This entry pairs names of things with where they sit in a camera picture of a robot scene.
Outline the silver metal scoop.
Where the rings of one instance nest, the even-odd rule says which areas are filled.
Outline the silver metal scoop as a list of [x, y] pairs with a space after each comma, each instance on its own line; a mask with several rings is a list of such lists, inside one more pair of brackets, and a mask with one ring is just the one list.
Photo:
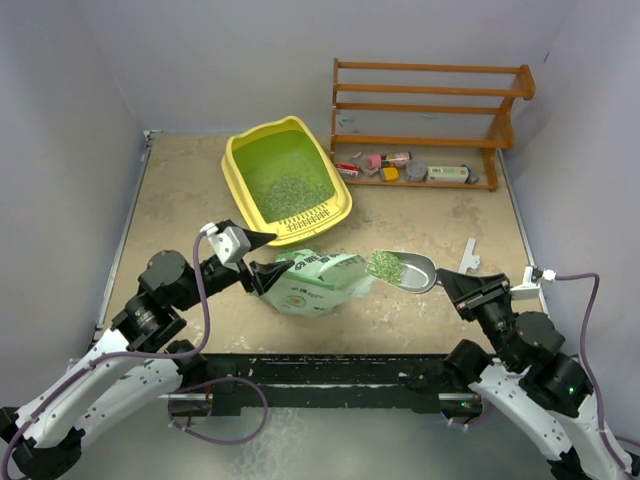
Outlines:
[[425, 294], [438, 283], [436, 266], [425, 255], [391, 250], [375, 250], [366, 273], [376, 280], [406, 293]]

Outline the green cat litter bag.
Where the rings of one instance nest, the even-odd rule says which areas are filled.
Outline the green cat litter bag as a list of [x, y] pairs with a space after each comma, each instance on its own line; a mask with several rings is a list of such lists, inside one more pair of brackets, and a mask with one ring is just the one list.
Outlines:
[[286, 315], [318, 317], [369, 294], [374, 278], [358, 254], [320, 254], [310, 249], [280, 253], [277, 261], [293, 265], [268, 292], [259, 296]]

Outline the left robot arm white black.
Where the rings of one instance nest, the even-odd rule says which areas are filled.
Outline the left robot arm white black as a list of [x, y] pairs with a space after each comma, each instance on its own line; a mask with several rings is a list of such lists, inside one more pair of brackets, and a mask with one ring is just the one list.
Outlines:
[[137, 293], [89, 351], [31, 402], [2, 408], [2, 478], [15, 465], [25, 479], [57, 479], [99, 436], [149, 402], [201, 388], [203, 347], [176, 340], [187, 325], [181, 315], [201, 306], [208, 337], [209, 297], [235, 283], [248, 293], [268, 292], [291, 262], [262, 265], [243, 257], [276, 237], [226, 220], [198, 233], [196, 239], [214, 250], [205, 261], [186, 260], [175, 250], [156, 253], [138, 278]]

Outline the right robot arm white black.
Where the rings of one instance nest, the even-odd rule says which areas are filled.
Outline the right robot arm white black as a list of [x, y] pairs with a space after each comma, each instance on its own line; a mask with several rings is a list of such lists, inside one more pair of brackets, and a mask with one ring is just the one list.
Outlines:
[[557, 479], [636, 479], [639, 457], [609, 429], [586, 354], [563, 351], [564, 336], [540, 311], [517, 313], [515, 296], [536, 294], [552, 270], [528, 267], [512, 286], [504, 274], [470, 276], [438, 269], [437, 282], [458, 315], [477, 322], [494, 349], [462, 340], [445, 359], [446, 383], [471, 389], [537, 446]]

